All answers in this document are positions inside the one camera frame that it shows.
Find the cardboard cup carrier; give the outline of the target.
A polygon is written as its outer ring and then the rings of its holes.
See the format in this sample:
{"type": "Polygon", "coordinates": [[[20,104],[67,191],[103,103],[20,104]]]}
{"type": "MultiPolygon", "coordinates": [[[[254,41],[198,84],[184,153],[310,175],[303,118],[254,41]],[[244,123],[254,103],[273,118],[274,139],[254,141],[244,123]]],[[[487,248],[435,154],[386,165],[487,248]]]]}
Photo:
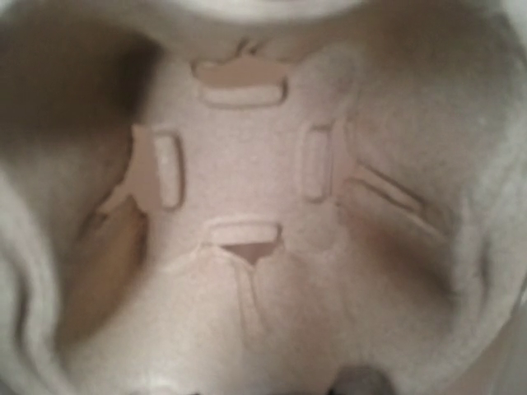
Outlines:
{"type": "Polygon", "coordinates": [[[523,1],[4,1],[4,394],[523,394],[523,1]]]}

